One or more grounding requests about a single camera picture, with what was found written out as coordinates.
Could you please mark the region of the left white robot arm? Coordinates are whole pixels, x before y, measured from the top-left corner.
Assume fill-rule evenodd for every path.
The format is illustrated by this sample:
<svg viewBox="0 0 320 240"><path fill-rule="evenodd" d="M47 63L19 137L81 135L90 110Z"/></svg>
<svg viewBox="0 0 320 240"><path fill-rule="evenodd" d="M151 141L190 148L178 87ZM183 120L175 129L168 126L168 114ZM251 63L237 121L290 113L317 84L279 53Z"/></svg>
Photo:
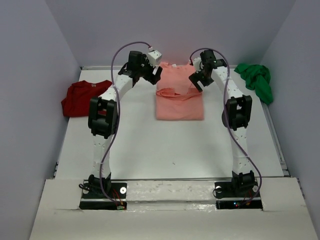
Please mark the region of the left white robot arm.
<svg viewBox="0 0 320 240"><path fill-rule="evenodd" d="M112 190L110 150L120 122L120 101L136 83L143 78L155 85L161 79L162 68L158 67L162 54L154 49L147 53L130 51L128 61L112 80L111 86L89 102L88 127L93 136L93 166L84 185L86 191L108 196Z"/></svg>

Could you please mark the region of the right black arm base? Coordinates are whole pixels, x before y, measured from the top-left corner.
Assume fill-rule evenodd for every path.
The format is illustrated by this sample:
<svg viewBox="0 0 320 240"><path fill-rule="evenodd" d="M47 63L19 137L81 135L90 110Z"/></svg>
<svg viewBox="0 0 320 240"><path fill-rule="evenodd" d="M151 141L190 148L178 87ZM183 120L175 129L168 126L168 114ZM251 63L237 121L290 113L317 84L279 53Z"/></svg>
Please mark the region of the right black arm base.
<svg viewBox="0 0 320 240"><path fill-rule="evenodd" d="M263 204L258 192L258 182L254 172L232 173L231 180L217 181L212 191L219 210L262 209Z"/></svg>

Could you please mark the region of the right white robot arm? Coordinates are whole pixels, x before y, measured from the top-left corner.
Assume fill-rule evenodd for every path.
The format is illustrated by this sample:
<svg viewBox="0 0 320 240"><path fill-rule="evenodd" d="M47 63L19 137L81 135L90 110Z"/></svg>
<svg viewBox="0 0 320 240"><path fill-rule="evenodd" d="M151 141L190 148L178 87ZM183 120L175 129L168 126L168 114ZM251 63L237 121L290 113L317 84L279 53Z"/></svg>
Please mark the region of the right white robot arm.
<svg viewBox="0 0 320 240"><path fill-rule="evenodd" d="M247 128L251 120L253 99L245 95L231 79L227 59L218 59L216 50L200 48L197 58L190 58L195 72L189 80L202 92L204 87L216 83L223 94L222 123L227 129L232 150L232 177L230 181L215 183L213 194L217 199L251 196L259 191L257 178L261 173L248 153Z"/></svg>

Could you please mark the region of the pink t-shirt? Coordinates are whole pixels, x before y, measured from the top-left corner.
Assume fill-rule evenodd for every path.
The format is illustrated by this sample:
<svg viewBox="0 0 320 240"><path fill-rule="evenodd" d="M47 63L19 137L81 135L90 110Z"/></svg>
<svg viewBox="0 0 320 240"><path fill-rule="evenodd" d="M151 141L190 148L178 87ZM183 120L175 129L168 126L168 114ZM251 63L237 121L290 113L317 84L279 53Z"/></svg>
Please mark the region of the pink t-shirt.
<svg viewBox="0 0 320 240"><path fill-rule="evenodd" d="M155 117L164 121L205 119L203 95L189 80L195 68L189 64L161 62L161 79L156 84Z"/></svg>

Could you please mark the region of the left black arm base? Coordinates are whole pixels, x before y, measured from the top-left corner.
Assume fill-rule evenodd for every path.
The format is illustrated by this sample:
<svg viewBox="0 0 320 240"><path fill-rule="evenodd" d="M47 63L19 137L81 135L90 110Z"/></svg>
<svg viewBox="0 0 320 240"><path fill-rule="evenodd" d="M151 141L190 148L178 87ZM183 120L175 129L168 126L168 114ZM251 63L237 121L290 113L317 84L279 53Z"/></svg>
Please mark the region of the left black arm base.
<svg viewBox="0 0 320 240"><path fill-rule="evenodd" d="M127 209L128 183L114 181L110 176L99 178L90 175L78 185L81 189L81 210L120 211Z"/></svg>

